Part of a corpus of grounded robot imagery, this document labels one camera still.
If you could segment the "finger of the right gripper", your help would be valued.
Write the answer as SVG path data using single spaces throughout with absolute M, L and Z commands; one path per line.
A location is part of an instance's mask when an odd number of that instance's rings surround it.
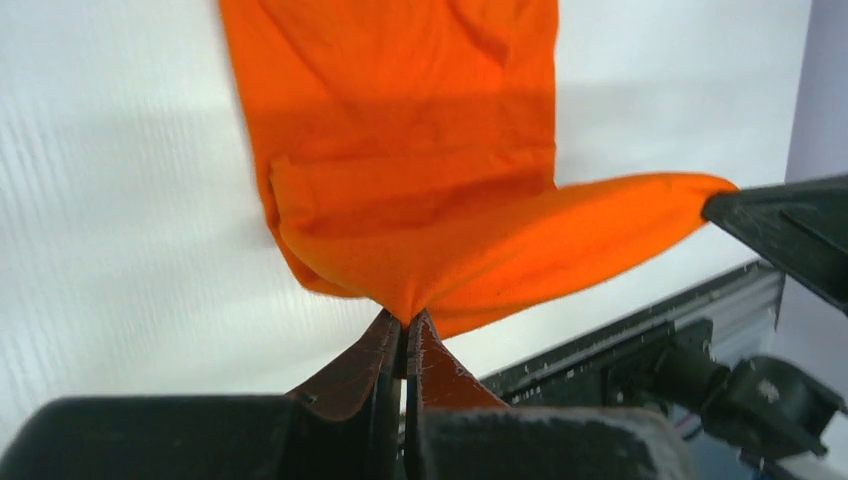
M 847 176 L 712 196 L 702 216 L 847 312 Z

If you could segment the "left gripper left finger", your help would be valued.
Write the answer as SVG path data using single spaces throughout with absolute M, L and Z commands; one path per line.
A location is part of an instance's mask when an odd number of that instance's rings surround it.
M 32 415 L 5 479 L 391 479 L 402 328 L 365 333 L 285 394 L 72 397 Z

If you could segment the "orange t shirt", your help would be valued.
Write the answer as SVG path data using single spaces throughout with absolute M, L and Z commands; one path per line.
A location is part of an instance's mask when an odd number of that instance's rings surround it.
M 554 1 L 223 1 L 267 225 L 306 289 L 445 338 L 602 283 L 731 182 L 558 187 Z

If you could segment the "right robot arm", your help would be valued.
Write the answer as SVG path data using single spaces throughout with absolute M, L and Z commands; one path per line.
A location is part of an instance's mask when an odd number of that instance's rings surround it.
M 847 311 L 846 175 L 716 194 L 702 215 Z M 728 367 L 672 343 L 635 378 L 640 388 L 697 414 L 709 435 L 768 460 L 825 456 L 821 435 L 847 411 L 840 394 L 769 356 Z

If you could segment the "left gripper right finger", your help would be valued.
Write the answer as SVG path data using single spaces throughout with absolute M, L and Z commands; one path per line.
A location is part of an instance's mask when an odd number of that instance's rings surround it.
M 404 466 L 410 479 L 695 479 L 687 445 L 642 408 L 508 406 L 442 342 L 408 327 Z

